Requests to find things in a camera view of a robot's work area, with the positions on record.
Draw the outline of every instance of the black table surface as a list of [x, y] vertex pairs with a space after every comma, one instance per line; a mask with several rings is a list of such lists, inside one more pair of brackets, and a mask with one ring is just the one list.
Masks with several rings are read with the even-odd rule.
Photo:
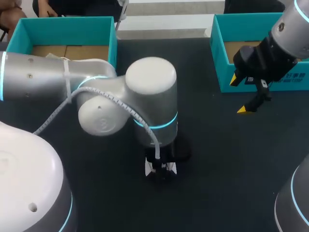
[[[176, 68], [179, 130], [193, 156], [171, 184], [154, 185], [144, 177], [132, 120], [93, 137], [68, 106], [42, 137], [62, 159], [78, 232], [276, 232], [276, 195], [309, 151], [309, 93], [275, 92], [258, 113], [238, 115], [253, 93], [220, 92], [208, 39], [119, 41], [118, 74], [148, 56]], [[34, 131], [56, 106], [4, 102], [0, 120]]]

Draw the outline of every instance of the glowing blue light ring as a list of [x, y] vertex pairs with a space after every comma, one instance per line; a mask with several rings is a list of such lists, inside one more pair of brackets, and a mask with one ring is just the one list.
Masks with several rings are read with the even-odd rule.
[[86, 78], [79, 84], [77, 88], [85, 84], [87, 81], [96, 80], [96, 79], [106, 79], [106, 78], [109, 78], [109, 77], [108, 76], [92, 76], [92, 77]]
[[2, 53], [1, 70], [0, 70], [0, 101], [3, 100], [3, 80], [4, 80], [4, 65], [5, 65], [6, 52]]
[[293, 176], [292, 176], [292, 180], [291, 180], [291, 193], [292, 193], [292, 199], [293, 199], [293, 202], [294, 202], [294, 205], [296, 207], [296, 210], [298, 211], [299, 215], [301, 216], [301, 218], [305, 221], [305, 223], [309, 226], [309, 221], [305, 218], [305, 216], [302, 214], [302, 212], [300, 211], [297, 203], [296, 203], [296, 200], [295, 200], [295, 196], [294, 196], [294, 191], [293, 191], [293, 181], [294, 181], [294, 176], [295, 176], [295, 173], [297, 171], [297, 169], [295, 170]]
[[61, 229], [59, 230], [59, 232], [62, 232], [63, 229], [66, 227], [67, 223], [68, 223], [68, 220], [70, 218], [70, 215], [71, 215], [71, 212], [72, 212], [72, 208], [73, 208], [73, 195], [71, 193], [71, 207], [70, 207], [70, 211], [69, 211], [69, 214], [68, 214], [68, 217], [66, 219], [66, 221], [64, 222], [63, 226], [61, 227]]
[[304, 14], [304, 12], [302, 12], [302, 10], [299, 8], [298, 4], [297, 4], [297, 0], [294, 0], [294, 5], [295, 8], [297, 9], [297, 11], [299, 12], [299, 14], [309, 23], [309, 18]]
[[[150, 127], [150, 129], [156, 130], [156, 129], [161, 129], [161, 128], [164, 128], [164, 127], [169, 126], [170, 124], [173, 123], [173, 121], [176, 120], [177, 114], [178, 114], [178, 112], [176, 113], [175, 117], [174, 117], [170, 122], [168, 122], [168, 123], [166, 123], [166, 124], [163, 124], [163, 125], [160, 125], [160, 126], [152, 126], [152, 127]], [[134, 121], [135, 121], [135, 123], [136, 123], [137, 125], [139, 125], [140, 127], [144, 127], [144, 126], [143, 126], [141, 123], [139, 123], [138, 121], [136, 121], [136, 120], [134, 120]]]

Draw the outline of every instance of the open box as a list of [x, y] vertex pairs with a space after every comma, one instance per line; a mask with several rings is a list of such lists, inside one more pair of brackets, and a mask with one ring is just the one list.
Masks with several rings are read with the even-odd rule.
[[71, 60], [99, 58], [114, 67], [117, 37], [113, 17], [22, 18], [7, 52]]
[[[271, 31], [282, 13], [218, 14], [211, 31], [211, 52], [221, 92], [253, 92], [255, 85], [230, 86], [235, 66], [233, 56], [244, 45], [256, 46]], [[270, 90], [309, 90], [309, 62], [300, 61]]]

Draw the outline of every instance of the brown cardboard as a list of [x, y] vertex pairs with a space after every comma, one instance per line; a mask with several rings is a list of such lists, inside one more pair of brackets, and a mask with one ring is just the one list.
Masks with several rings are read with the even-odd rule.
[[45, 57], [49, 53], [71, 60], [103, 59], [108, 60], [108, 46], [34, 46], [32, 55]]
[[66, 58], [108, 60], [108, 46], [67, 46]]
[[53, 53], [57, 57], [64, 57], [66, 46], [33, 46], [32, 55], [45, 57], [49, 53]]
[[227, 58], [230, 64], [233, 64], [234, 55], [240, 50], [242, 46], [258, 46], [260, 41], [248, 41], [248, 42], [224, 42]]

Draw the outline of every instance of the white cable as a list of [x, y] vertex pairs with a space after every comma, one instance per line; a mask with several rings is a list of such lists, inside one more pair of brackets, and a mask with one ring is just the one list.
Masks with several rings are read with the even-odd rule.
[[[92, 92], [92, 93], [96, 93], [98, 95], [101, 95], [111, 101], [113, 101], [114, 103], [116, 103], [117, 105], [119, 105], [121, 108], [125, 109], [127, 112], [129, 112], [139, 123], [141, 123], [143, 125], [143, 127], [145, 128], [146, 132], [149, 134], [149, 136], [151, 137], [153, 143], [154, 143], [154, 148], [155, 148], [155, 153], [154, 153], [154, 157], [156, 158], [156, 160], [160, 159], [160, 144], [158, 139], [156, 138], [154, 132], [150, 129], [150, 127], [148, 126], [148, 124], [141, 118], [141, 116], [139, 116], [138, 113], [136, 113], [131, 107], [129, 107], [127, 104], [123, 103], [121, 100], [115, 98], [114, 96], [112, 96], [109, 93], [100, 91], [96, 88], [92, 88], [92, 87], [80, 87], [77, 90], [72, 92], [72, 98], [74, 98], [75, 96], [77, 96], [79, 93], [81, 92]], [[66, 98], [61, 104], [60, 106], [58, 106], [58, 108], [56, 108], [53, 113], [48, 117], [48, 119], [43, 123], [43, 125], [41, 125], [33, 134], [38, 135], [40, 134], [54, 119], [55, 117], [59, 114], [59, 112], [68, 104], [68, 98]]]

